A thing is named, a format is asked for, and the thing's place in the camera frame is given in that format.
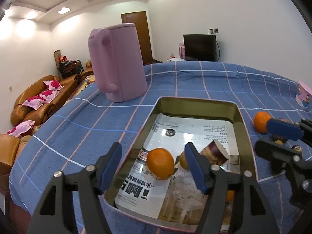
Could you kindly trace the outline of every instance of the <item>blue gripper pad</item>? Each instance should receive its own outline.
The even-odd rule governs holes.
[[[208,188],[205,182],[205,169],[207,169],[207,167],[208,169],[210,168],[209,160],[198,153],[193,143],[187,143],[185,145],[184,154],[197,189],[203,194],[207,194]]]
[[[122,147],[119,143],[114,143],[108,153],[103,157],[103,162],[101,163],[101,167],[103,168],[101,175],[101,183],[99,186],[99,190],[103,194],[106,191],[112,182],[114,174],[118,168],[119,162],[122,156]]]
[[[266,129],[269,133],[283,136],[293,141],[301,140],[304,136],[303,131],[298,125],[283,122],[277,119],[270,119],[266,123]]]

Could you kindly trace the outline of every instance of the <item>leather sofa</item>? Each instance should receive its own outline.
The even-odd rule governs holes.
[[[12,135],[0,134],[1,161],[0,161],[0,193],[9,195],[9,176],[12,166],[27,142],[32,136],[24,136],[19,139]]]
[[[33,108],[22,106],[24,101],[30,97],[36,96],[46,89],[46,85],[43,81],[57,80],[63,86],[57,97],[52,100],[51,103],[42,105],[38,110]],[[64,80],[61,80],[56,76],[45,76],[29,86],[16,100],[14,109],[11,113],[11,123],[13,126],[20,124],[25,120],[35,121],[35,126],[39,126],[46,122],[58,109],[60,109],[71,94],[75,91],[80,81],[79,75],[73,75]]]
[[[91,63],[91,60],[88,60],[87,63],[86,63],[86,68],[81,74],[81,80],[85,80],[85,78],[87,76],[90,76],[90,75],[93,75],[93,68],[92,68],[92,63]]]

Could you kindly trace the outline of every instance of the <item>wall outlet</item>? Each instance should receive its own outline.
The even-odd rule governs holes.
[[[219,33],[219,28],[210,28],[209,29],[209,35],[216,35],[216,33]]]

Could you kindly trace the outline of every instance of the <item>cartoon print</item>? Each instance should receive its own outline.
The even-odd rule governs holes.
[[[298,88],[298,92],[297,92],[297,96],[300,96],[301,95],[301,88],[300,88],[300,86],[299,86],[299,88]]]
[[[306,99],[304,99],[304,100],[302,101],[302,105],[303,105],[304,107],[308,107],[309,103],[310,103],[310,96],[307,95]]]

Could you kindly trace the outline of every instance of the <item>wooden door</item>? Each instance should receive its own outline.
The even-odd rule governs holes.
[[[151,64],[153,62],[153,56],[146,11],[121,14],[121,21],[122,23],[135,24],[138,32],[138,41],[140,43],[143,64]]]

